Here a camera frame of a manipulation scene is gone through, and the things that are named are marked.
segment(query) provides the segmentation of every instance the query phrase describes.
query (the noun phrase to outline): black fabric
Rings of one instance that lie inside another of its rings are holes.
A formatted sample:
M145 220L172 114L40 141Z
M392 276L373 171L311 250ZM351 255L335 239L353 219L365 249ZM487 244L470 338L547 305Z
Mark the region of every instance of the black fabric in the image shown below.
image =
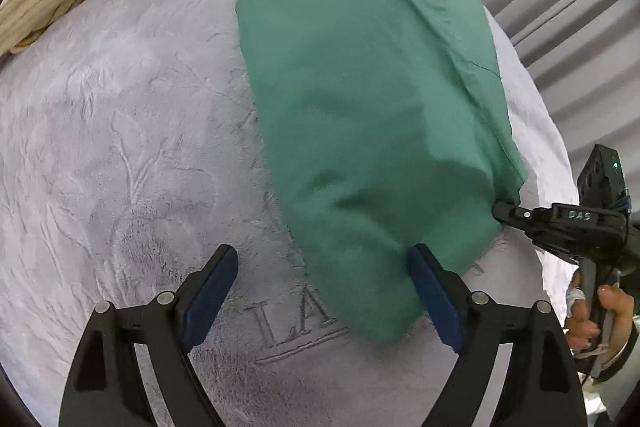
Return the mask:
M2 427L40 427L22 402L0 365L0 425Z
M618 359L611 364L610 367L607 367L603 372L601 372L598 377L598 383L606 382L609 378L612 378L621 368L625 365L629 355L636 347L636 342L638 341L638 330L636 329L636 325L633 325L631 328L631 336L629 337L628 343L626 343L625 349L622 354L618 357Z
M593 425L593 427L610 427L611 426L611 420L609 419L609 416L607 415L606 412L600 413L598 415L598 419L596 420L596 423Z
M612 427L638 427L640 418L640 381L626 399L616 419L611 423Z

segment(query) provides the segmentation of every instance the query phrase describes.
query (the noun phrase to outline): white sheet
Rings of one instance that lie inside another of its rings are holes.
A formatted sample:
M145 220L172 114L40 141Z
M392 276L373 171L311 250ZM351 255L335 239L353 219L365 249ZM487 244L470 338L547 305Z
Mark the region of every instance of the white sheet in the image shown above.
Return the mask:
M94 304L146 303L220 243L237 248L239 278L191 360L229 427L417 426L447 379L455 356L426 318L399 344L372 347L306 285L271 194L234 3L87 0L0 71L0 362L43 427L57 425ZM530 174L523 204L575 202L558 130L490 22ZM524 306L544 281L564 316L571 272L505 230L465 280Z

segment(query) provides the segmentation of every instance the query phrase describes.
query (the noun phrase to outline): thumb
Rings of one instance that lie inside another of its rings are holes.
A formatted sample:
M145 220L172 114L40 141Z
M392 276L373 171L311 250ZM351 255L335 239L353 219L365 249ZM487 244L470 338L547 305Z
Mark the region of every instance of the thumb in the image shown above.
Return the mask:
M617 315L633 316L634 298L627 295L617 286L603 285L598 288L598 299L606 310L611 310Z

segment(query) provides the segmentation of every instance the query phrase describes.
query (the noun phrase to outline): human hand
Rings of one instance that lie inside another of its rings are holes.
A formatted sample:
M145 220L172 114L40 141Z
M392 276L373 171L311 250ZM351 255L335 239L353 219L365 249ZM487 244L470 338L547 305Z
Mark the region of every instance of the human hand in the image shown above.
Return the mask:
M572 285L580 284L580 272L576 271ZM615 313L613 328L609 339L609 350L604 362L608 362L615 357L624 347L631 328L634 325L634 305L635 301L631 295L616 286L603 285L598 288L598 300L601 306ZM568 317L564 327L568 328L565 335L567 344L575 351L583 351L591 347L590 339L600 333L594 322L589 320L589 307L583 299L574 302L571 308L572 316Z

